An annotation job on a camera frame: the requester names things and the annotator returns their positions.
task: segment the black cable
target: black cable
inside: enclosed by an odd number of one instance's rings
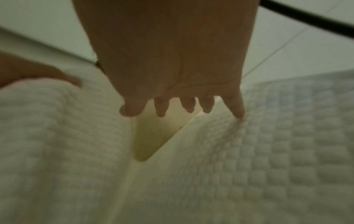
[[[348,23],[331,20],[271,0],[261,0],[260,6],[308,25],[354,39],[354,26]]]

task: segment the hand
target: hand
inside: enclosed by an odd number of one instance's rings
[[[73,0],[97,56],[124,97],[121,114],[139,115],[154,99],[163,117],[179,97],[209,113],[221,96],[244,116],[242,67],[258,0]]]
[[[0,52],[0,88],[23,79],[51,78],[79,86],[80,81],[55,67]]]

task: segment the quilted fabric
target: quilted fabric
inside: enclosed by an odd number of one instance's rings
[[[243,95],[243,121],[219,101],[147,161],[115,223],[354,223],[354,79]]]
[[[29,80],[0,90],[0,223],[100,223],[130,160],[121,98],[95,68],[81,89]]]

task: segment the floor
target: floor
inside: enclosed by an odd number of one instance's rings
[[[354,0],[278,0],[294,7],[354,24]],[[91,64],[70,54],[0,31],[0,50],[55,65],[61,69]],[[354,68],[354,41],[259,9],[247,54],[243,85]],[[154,154],[200,112],[184,112],[172,100],[165,118],[155,115],[150,102],[132,120],[133,150],[138,161]]]

